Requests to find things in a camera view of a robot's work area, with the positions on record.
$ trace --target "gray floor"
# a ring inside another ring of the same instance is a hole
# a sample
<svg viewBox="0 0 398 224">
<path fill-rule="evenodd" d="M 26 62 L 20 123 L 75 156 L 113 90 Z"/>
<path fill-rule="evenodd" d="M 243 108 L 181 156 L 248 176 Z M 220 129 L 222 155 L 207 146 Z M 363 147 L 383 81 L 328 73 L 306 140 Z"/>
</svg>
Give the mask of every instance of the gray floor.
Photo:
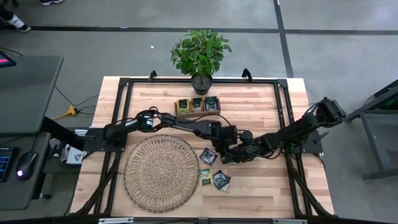
<svg viewBox="0 0 398 224">
<path fill-rule="evenodd" d="M 397 30 L 398 0 L 280 0 L 286 29 Z M 21 19 L 35 26 L 215 27 L 276 29 L 271 0 L 65 0 L 42 7 L 21 1 Z M 169 62 L 170 49 L 183 33 L 59 32 L 20 34 L 0 30 L 0 47 L 25 55 L 63 55 L 57 86 L 72 102 L 99 92 L 105 75 L 179 75 Z M 216 76 L 238 77 L 244 68 L 255 77 L 286 77 L 279 34 L 225 33 L 233 53 Z M 324 96 L 338 100 L 346 112 L 360 107 L 375 91 L 397 79 L 398 35 L 287 35 L 295 77 L 305 79 L 314 103 Z M 95 104 L 96 100 L 87 103 Z M 65 112 L 68 103 L 55 91 L 47 115 Z M 92 117 L 59 122 L 88 126 Z M 337 215 L 398 222 L 398 178 L 364 183 L 377 171 L 359 120 L 328 130 L 323 140 L 326 174 Z M 0 213 L 0 220 L 61 215 L 76 177 L 54 177 L 49 190 L 58 199 L 24 212 Z M 58 188 L 57 184 L 69 187 Z"/>
</svg>

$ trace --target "metal frame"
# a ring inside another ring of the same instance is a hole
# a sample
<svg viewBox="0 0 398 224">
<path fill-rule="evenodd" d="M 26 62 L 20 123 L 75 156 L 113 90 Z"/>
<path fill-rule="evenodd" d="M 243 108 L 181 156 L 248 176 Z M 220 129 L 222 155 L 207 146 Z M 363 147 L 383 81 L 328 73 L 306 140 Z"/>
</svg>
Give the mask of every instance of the metal frame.
<svg viewBox="0 0 398 224">
<path fill-rule="evenodd" d="M 376 159 L 376 164 L 379 172 L 364 175 L 363 179 L 365 181 L 398 176 L 398 169 L 394 169 L 393 165 L 391 164 L 390 156 L 387 150 L 377 147 L 374 140 L 375 136 L 373 135 L 372 129 L 369 126 L 369 119 L 367 115 L 368 113 L 393 114 L 398 112 L 397 110 L 378 110 L 380 106 L 385 105 L 389 101 L 398 97 L 398 80 L 379 90 L 371 97 L 373 96 L 375 97 L 375 99 L 373 99 L 369 103 L 366 103 L 365 105 L 360 107 L 360 109 L 352 112 L 345 118 L 345 121 L 347 123 L 352 122 L 352 120 L 354 120 L 355 118 L 361 118 L 363 127 L 366 132 L 366 136 L 368 137 L 369 145 Z"/>
<path fill-rule="evenodd" d="M 151 72 L 149 78 L 120 78 L 118 92 L 116 95 L 114 111 L 113 111 L 112 122 L 115 122 L 118 119 L 127 118 L 130 100 L 131 100 L 131 93 L 132 93 L 132 88 L 133 88 L 134 83 L 190 83 L 190 79 L 189 78 L 165 78 L 165 77 L 158 78 L 155 71 Z M 288 114 L 287 116 L 289 117 L 289 122 L 290 123 L 294 122 L 292 104 L 290 101 L 289 88 L 288 88 L 286 79 L 269 79 L 269 78 L 253 79 L 250 71 L 248 69 L 244 69 L 242 78 L 218 78 L 217 77 L 217 78 L 213 79 L 213 83 L 272 84 L 274 86 L 274 91 L 275 91 L 275 98 L 276 98 L 276 102 L 277 102 L 277 110 L 278 110 L 278 115 L 279 115 L 280 127 L 284 128 L 285 127 L 284 112 L 282 109 L 282 100 L 281 100 L 281 95 L 279 92 L 280 88 L 282 88 L 283 92 L 284 92 L 285 100 L 286 100 L 287 114 Z M 124 108 L 123 108 L 123 116 L 122 116 L 122 118 L 118 118 L 118 113 L 119 113 L 120 104 L 121 104 L 121 96 L 122 96 L 122 92 L 123 92 L 124 88 L 127 88 L 127 95 L 126 95 L 126 100 L 125 100 Z M 121 152 L 116 152 L 112 168 L 111 168 L 111 170 L 107 171 L 111 153 L 112 152 L 105 152 L 103 167 L 101 170 L 101 178 L 99 181 L 100 186 L 102 185 L 104 188 L 104 186 L 108 183 L 107 180 L 109 180 L 109 179 L 111 180 L 110 188 L 109 188 L 109 192 L 108 192 L 108 201 L 106 203 L 106 208 L 104 210 L 104 213 L 108 214 L 108 215 L 111 214 L 111 210 L 112 210 L 112 206 L 113 206 L 114 191 L 116 188 L 116 179 L 118 178 L 117 171 L 118 171 L 120 157 L 121 157 Z M 292 162 L 290 154 L 285 154 L 285 158 L 286 158 L 287 163 Z M 297 158 L 298 158 L 297 159 L 298 174 L 302 178 L 303 184 L 306 184 L 302 159 L 299 156 L 297 156 Z M 297 217 L 299 215 L 302 215 L 302 212 L 300 210 L 299 200 L 297 197 L 297 189 L 295 187 L 294 173 L 288 169 L 288 174 L 289 174 L 289 184 L 290 184 L 290 191 L 291 191 L 291 196 L 292 196 L 292 203 L 294 206 L 294 214 Z M 103 197 L 102 191 L 103 191 L 103 189 L 100 189 L 99 192 L 97 192 L 97 191 L 95 192 L 95 196 L 97 197 L 96 202 L 95 202 L 95 208 L 94 208 L 95 214 L 99 214 L 101 211 L 101 202 L 102 202 L 102 197 Z M 310 202 L 305 195 L 304 195 L 304 201 L 305 201 L 305 214 L 311 215 L 312 210 L 311 210 Z M 85 205 L 84 210 L 82 210 L 78 213 L 87 214 L 90 211 L 91 207 L 89 207 L 89 206 L 93 202 L 92 202 L 92 200 L 89 200 L 88 202 L 90 202 L 90 203 Z"/>
</svg>

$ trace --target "wicker tray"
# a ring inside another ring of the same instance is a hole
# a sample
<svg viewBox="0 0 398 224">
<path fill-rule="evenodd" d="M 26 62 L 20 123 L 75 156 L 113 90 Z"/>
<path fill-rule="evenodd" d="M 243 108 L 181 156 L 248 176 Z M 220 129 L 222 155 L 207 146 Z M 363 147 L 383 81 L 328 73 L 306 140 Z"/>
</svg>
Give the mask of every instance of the wicker tray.
<svg viewBox="0 0 398 224">
<path fill-rule="evenodd" d="M 168 212 L 195 193 L 199 170 L 197 155 L 187 142 L 175 136 L 156 135 L 132 150 L 124 167 L 123 185 L 139 208 Z"/>
</svg>

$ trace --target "shoe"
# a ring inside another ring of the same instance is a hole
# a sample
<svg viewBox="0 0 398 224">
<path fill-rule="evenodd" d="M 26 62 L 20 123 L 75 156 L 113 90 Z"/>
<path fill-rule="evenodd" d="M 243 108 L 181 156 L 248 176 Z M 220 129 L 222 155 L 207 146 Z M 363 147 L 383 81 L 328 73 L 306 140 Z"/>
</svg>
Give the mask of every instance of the shoe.
<svg viewBox="0 0 398 224">
<path fill-rule="evenodd" d="M 58 4 L 63 2 L 64 0 L 40 0 L 43 6 L 49 6 L 51 3 Z"/>
<path fill-rule="evenodd" d="M 30 26 L 22 22 L 16 15 L 14 15 L 14 17 L 9 20 L 8 23 L 21 32 L 28 32 L 31 29 Z"/>
</svg>

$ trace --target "wooden table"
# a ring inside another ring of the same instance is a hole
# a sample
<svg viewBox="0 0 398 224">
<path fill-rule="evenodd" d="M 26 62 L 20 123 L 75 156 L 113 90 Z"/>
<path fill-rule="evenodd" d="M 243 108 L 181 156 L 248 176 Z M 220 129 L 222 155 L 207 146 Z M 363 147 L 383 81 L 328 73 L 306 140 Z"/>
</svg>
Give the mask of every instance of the wooden table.
<svg viewBox="0 0 398 224">
<path fill-rule="evenodd" d="M 102 128 L 111 122 L 119 78 L 104 77 L 94 115 L 93 127 Z M 304 80 L 301 78 L 288 78 L 287 82 L 289 84 L 294 118 L 299 119 L 308 108 Z M 282 90 L 280 92 L 285 109 L 283 92 Z M 280 129 L 274 88 L 270 84 L 213 84 L 208 95 L 217 96 L 220 99 L 221 114 L 223 116 L 232 124 L 235 124 L 238 129 L 251 130 L 254 137 Z M 136 83 L 132 89 L 128 117 L 135 117 L 138 112 L 147 110 L 151 106 L 158 107 L 162 113 L 168 112 L 174 114 L 174 102 L 194 96 L 196 96 L 195 92 L 189 83 Z M 126 91 L 124 91 L 121 100 L 119 119 L 122 115 L 125 97 Z M 216 116 L 210 116 L 207 119 L 219 120 L 223 125 L 226 125 L 222 119 Z M 186 140 L 191 144 L 198 156 L 205 147 L 213 149 L 210 141 L 202 140 L 194 134 L 185 131 L 167 128 L 160 130 L 156 134 L 166 133 Z M 233 178 L 228 194 L 217 190 L 214 186 L 198 186 L 194 196 L 185 205 L 174 211 L 152 214 L 137 208 L 128 199 L 123 189 L 124 163 L 135 144 L 151 135 L 154 135 L 154 133 L 136 131 L 130 133 L 128 136 L 126 151 L 122 153 L 119 166 L 112 209 L 113 217 L 294 217 L 284 155 L 274 160 L 255 158 L 251 162 L 225 165 L 217 159 L 211 166 L 213 172 L 221 169 Z M 81 208 L 97 187 L 103 158 L 103 152 L 95 152 L 84 160 L 71 212 L 75 212 Z M 333 206 L 322 163 L 314 155 L 305 154 L 303 155 L 303 164 L 308 187 L 325 209 L 333 213 Z M 201 169 L 209 167 L 200 161 Z M 104 192 L 102 210 L 106 205 L 108 188 Z M 301 190 L 297 192 L 300 208 L 304 212 L 302 192 Z"/>
</svg>

